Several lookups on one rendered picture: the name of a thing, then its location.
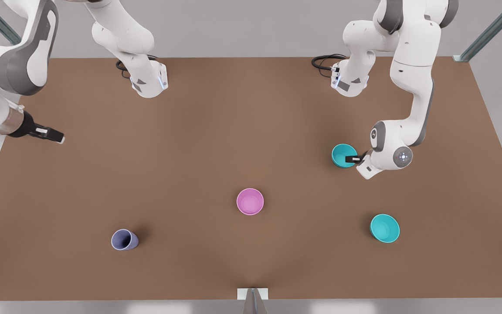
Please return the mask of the teal bowl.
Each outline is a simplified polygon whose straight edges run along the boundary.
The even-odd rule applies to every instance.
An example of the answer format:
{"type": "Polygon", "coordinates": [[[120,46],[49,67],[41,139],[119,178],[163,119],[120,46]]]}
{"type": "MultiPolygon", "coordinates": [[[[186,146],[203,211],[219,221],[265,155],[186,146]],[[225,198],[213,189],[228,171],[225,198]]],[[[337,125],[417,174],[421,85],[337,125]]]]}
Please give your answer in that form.
{"type": "Polygon", "coordinates": [[[369,230],[375,239],[386,244],[393,243],[400,235],[399,223],[394,217],[384,213],[371,219],[369,230]]]}
{"type": "Polygon", "coordinates": [[[349,168],[356,164],[354,161],[346,161],[346,157],[350,156],[357,156],[357,151],[353,146],[344,143],[334,146],[331,152],[332,162],[340,168],[349,168]]]}

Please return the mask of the pink bowl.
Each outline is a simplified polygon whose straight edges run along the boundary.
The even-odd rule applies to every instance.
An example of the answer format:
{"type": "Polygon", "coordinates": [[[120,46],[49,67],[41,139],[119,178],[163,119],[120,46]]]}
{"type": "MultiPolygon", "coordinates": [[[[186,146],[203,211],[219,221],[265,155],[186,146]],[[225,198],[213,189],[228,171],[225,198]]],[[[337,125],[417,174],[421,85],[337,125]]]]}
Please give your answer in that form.
{"type": "Polygon", "coordinates": [[[243,189],[236,199],[236,205],[239,211],[245,215],[253,216],[261,212],[264,207],[263,194],[254,188],[243,189]]]}

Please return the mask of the purple cup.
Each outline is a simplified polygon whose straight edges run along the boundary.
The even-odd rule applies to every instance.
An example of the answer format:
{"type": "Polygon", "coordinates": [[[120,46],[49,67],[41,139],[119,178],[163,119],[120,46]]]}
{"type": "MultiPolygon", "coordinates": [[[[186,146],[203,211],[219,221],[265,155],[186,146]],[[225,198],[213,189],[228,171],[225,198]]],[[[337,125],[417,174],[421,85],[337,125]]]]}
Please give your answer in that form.
{"type": "Polygon", "coordinates": [[[113,234],[110,243],[119,251],[132,250],[138,246],[139,238],[132,231],[121,229],[113,234]]]}

